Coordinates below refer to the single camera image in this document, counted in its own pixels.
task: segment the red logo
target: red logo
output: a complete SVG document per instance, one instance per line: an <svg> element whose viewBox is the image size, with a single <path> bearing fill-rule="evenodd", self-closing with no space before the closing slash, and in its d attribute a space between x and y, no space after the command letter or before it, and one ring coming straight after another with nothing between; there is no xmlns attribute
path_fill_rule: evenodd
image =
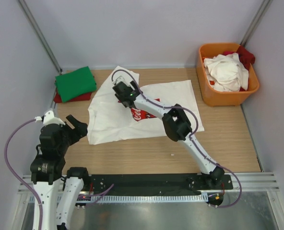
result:
<svg viewBox="0 0 284 230"><path fill-rule="evenodd" d="M156 118L154 115L144 111L144 110L140 110L140 109L135 109L132 108L131 109L131 114L133 119L135 119L136 121L141 121L143 119L148 119L148 118Z"/></svg>

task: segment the orange bin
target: orange bin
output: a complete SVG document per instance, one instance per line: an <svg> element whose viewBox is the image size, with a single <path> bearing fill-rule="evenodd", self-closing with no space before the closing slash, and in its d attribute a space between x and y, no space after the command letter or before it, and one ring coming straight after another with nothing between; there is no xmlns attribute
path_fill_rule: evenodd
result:
<svg viewBox="0 0 284 230"><path fill-rule="evenodd" d="M243 92L219 92L214 90L207 81L205 67L203 64L204 58L213 58L224 51L237 51L240 45L236 43L212 43L204 44L199 49L199 58L196 67L198 79L201 88L201 95L204 102L209 106L222 105L240 105L247 97L256 92L259 88L259 82L254 72L252 65L248 71L248 90Z"/></svg>

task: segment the metal pole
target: metal pole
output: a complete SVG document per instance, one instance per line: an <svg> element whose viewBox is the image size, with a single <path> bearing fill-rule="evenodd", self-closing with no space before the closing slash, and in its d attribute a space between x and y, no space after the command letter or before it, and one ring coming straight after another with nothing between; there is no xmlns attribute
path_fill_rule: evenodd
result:
<svg viewBox="0 0 284 230"><path fill-rule="evenodd" d="M269 8L269 6L271 5L272 2L273 2L273 0L264 0L262 2L257 13L255 14L255 16L253 18L251 24L249 25L248 30L244 34L244 37L243 37L243 39L240 43L242 46L245 47L247 45L248 41L251 39L251 37L254 34L257 26L261 22L262 18L264 17L265 13L267 12L267 10L268 10L268 8Z"/></svg>
<svg viewBox="0 0 284 230"><path fill-rule="evenodd" d="M27 3L25 2L25 0L18 0L18 3L20 4L20 6L22 7L25 15L27 16L28 21L30 22L30 24L32 25L36 35L38 36L38 38L40 39L44 49L46 50L48 56L50 57L50 60L52 61L53 65L55 66L57 72L59 74L61 74L62 72L62 68L60 67L55 55L53 54L51 48L49 47L40 27L38 26L35 18L33 17Z"/></svg>

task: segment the tabletop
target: tabletop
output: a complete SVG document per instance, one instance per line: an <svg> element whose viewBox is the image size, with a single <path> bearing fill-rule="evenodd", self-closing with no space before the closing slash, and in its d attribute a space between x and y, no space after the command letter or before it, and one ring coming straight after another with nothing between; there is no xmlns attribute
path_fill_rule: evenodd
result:
<svg viewBox="0 0 284 230"><path fill-rule="evenodd" d="M240 106L209 107L201 97L196 70L131 69L140 74L139 85L191 80L204 132L198 141L219 164L234 172L260 172L256 152ZM92 70L98 88L112 70ZM89 122L91 101L60 103L61 119L69 114ZM199 173L195 160L168 137L121 140L89 145L87 137L69 147L65 173L70 167L86 167L90 174Z"/></svg>

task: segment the white cloth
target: white cloth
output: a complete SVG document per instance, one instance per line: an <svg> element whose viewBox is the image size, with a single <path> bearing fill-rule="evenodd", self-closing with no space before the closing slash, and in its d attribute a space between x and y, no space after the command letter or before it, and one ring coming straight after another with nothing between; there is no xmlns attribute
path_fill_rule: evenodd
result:
<svg viewBox="0 0 284 230"><path fill-rule="evenodd" d="M130 73L139 82L139 74L132 71ZM90 119L87 137L89 144L166 136L163 123L159 118L136 121L133 119L130 109L118 103L112 89L111 75L97 91L88 109ZM124 72L116 73L114 79L119 76L122 76L127 82L131 81L131 78ZM159 98L160 102L164 104L175 105L178 103L190 109L198 119L198 131L204 131L190 80L147 85L141 87L141 90L154 99ZM194 129L194 118L188 112L186 114L192 129Z"/></svg>
<svg viewBox="0 0 284 230"><path fill-rule="evenodd" d="M240 87L247 90L249 71L239 61L237 53L221 55L214 58L205 58L204 66L210 86L220 92L238 92Z"/></svg>

